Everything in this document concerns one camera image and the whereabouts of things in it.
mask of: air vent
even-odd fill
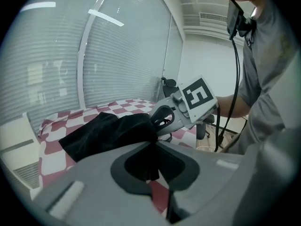
[[[216,15],[216,14],[210,14],[210,13],[199,13],[200,19],[211,19],[211,20],[217,20],[221,22],[227,22],[226,16]]]

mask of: red and white checkered fabric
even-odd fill
[[[142,99],[120,100],[102,107],[87,108],[84,110],[58,112],[47,117],[40,126],[40,186],[45,187],[51,181],[64,174],[75,162],[63,150],[59,140],[79,127],[94,119],[100,112],[117,115],[148,113],[155,103]],[[196,127],[191,130],[182,128],[172,133],[171,143],[195,148]],[[168,200],[168,185],[160,177],[149,183],[153,191],[153,202],[160,213],[165,214]]]

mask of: gray t-shirt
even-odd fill
[[[288,22],[272,0],[266,0],[251,36],[252,49],[245,42],[243,79],[238,95],[251,107],[248,122],[229,153],[244,154],[249,145],[265,140],[284,128],[268,92],[293,58],[298,41]]]

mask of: person's arm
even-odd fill
[[[261,92],[253,54],[246,42],[243,51],[243,79],[238,88],[238,96],[232,112],[232,118],[239,118],[249,114],[252,105],[255,103]],[[228,117],[232,99],[233,95],[217,97],[221,109],[221,116]]]

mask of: black garment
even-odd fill
[[[102,112],[59,140],[59,143],[78,162],[93,154],[142,141],[155,142],[157,139],[156,128],[148,114],[133,114],[118,119],[116,115]]]

